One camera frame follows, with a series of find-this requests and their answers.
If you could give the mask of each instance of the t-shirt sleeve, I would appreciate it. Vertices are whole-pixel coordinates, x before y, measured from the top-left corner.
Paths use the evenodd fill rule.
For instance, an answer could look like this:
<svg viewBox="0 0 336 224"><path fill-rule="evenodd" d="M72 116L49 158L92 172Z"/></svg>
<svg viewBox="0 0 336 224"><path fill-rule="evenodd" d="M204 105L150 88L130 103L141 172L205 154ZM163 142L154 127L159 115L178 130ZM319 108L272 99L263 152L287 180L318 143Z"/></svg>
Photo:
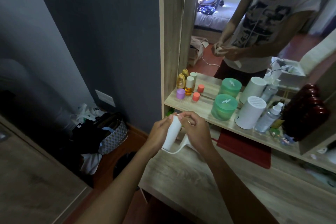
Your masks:
<svg viewBox="0 0 336 224"><path fill-rule="evenodd" d="M294 7L293 13L302 11L319 11L321 0L299 0L298 4Z"/></svg>

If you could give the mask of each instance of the dark pants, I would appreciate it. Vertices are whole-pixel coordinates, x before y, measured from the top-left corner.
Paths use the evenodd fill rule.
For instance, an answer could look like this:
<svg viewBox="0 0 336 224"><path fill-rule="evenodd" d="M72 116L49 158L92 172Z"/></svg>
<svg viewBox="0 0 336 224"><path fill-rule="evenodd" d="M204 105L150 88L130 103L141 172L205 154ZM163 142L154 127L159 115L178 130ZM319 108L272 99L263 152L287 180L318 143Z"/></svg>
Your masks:
<svg viewBox="0 0 336 224"><path fill-rule="evenodd" d="M267 72L267 69L256 72L256 73L245 73L238 71L236 69L233 69L229 67L224 60L222 60L222 63L220 67L218 68L216 74L214 75L215 78L218 79L225 79L225 78L233 78L241 82L243 86L246 86L250 79L252 77L261 77L263 78Z"/></svg>

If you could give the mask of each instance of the cabinet door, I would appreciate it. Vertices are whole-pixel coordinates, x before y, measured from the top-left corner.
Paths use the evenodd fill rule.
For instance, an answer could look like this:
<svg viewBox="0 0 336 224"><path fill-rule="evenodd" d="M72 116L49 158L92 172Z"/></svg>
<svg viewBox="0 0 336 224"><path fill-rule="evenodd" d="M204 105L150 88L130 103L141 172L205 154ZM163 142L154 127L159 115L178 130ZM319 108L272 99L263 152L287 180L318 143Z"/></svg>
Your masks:
<svg viewBox="0 0 336 224"><path fill-rule="evenodd" d="M61 223L90 188L2 124L0 134L8 135L5 140L0 136L0 222Z"/></svg>

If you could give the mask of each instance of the wooden shelf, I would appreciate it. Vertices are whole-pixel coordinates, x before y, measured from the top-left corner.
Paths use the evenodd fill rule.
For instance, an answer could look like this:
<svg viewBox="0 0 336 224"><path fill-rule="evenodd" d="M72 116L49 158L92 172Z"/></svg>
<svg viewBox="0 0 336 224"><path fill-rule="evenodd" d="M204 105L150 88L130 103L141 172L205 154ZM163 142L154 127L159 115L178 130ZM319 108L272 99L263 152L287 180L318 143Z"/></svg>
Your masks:
<svg viewBox="0 0 336 224"><path fill-rule="evenodd" d="M214 116L212 116L211 109L213 106L214 98L219 92L221 80L198 73L195 88L197 88L199 84L204 84L205 89L204 92L201 94L201 97L198 102L192 101L191 96L190 97L186 96L184 99L177 99L176 98L177 89L175 88L173 92L168 96L164 104L180 111L194 111L211 124L215 124L221 128L227 129L241 136L247 137L251 140L267 145L275 150L281 151L283 153L302 159L306 162L312 163L314 165L317 165L319 167L325 168L329 171L336 173L336 165L328 162L327 160L322 158L314 160L310 157L305 157L301 155L298 143L294 143L289 146L284 146L279 141L271 137L269 132L265 134L260 134L256 132L254 129L247 130L239 127L235 123L235 117L242 106L241 103L238 104L238 108L235 110L230 120L228 121L217 120ZM279 96L274 97L274 101L280 99L281 97Z"/></svg>

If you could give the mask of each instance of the wall socket plate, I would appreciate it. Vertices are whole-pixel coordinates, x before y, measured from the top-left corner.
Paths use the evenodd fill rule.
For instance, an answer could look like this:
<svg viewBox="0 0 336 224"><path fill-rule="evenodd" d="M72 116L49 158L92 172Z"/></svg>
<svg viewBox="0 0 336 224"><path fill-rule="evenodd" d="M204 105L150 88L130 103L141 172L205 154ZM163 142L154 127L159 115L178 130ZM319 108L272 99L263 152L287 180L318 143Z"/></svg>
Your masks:
<svg viewBox="0 0 336 224"><path fill-rule="evenodd" d="M114 100L111 96L103 93L103 92L100 92L99 90L96 90L96 93L98 95L98 98L105 102L105 103L108 103L109 105L113 106L113 107L116 107L116 104L114 103Z"/></svg>

